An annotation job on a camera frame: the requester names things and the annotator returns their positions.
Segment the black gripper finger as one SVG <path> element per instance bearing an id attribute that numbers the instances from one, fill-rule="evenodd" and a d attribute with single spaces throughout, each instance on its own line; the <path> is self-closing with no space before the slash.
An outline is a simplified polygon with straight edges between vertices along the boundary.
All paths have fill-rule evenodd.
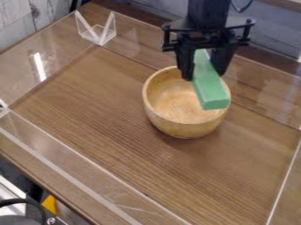
<path id="1" fill-rule="evenodd" d="M 175 49 L 178 69 L 180 70 L 182 78 L 186 81 L 190 81 L 192 79 L 194 54 L 195 54 L 194 48 L 178 47 Z"/>
<path id="2" fill-rule="evenodd" d="M 227 71 L 237 48 L 237 44 L 229 44 L 210 49 L 210 62 L 219 76 L 223 76 Z"/>

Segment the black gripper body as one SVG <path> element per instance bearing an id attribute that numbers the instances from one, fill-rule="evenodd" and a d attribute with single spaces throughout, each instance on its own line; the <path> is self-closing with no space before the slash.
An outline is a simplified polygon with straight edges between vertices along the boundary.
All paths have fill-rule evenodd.
<path id="1" fill-rule="evenodd" d="M 175 51 L 184 43 L 196 49 L 222 48 L 227 45 L 246 46 L 254 24 L 253 18 L 229 16 L 222 28 L 199 28 L 188 17 L 184 17 L 162 25 L 160 49 L 163 52 Z"/>

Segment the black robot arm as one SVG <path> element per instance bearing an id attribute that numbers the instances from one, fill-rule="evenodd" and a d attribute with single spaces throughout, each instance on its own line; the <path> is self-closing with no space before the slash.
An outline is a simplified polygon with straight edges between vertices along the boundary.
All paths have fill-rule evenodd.
<path id="1" fill-rule="evenodd" d="M 234 53 L 250 42 L 250 29 L 255 24 L 253 18 L 235 20 L 229 15 L 230 8 L 242 13 L 253 4 L 238 8 L 234 0 L 188 0 L 184 18 L 162 25 L 163 39 L 160 49 L 174 52 L 182 78 L 192 80 L 196 66 L 195 56 L 200 49 L 210 49 L 208 62 L 219 76 L 227 71 Z"/>

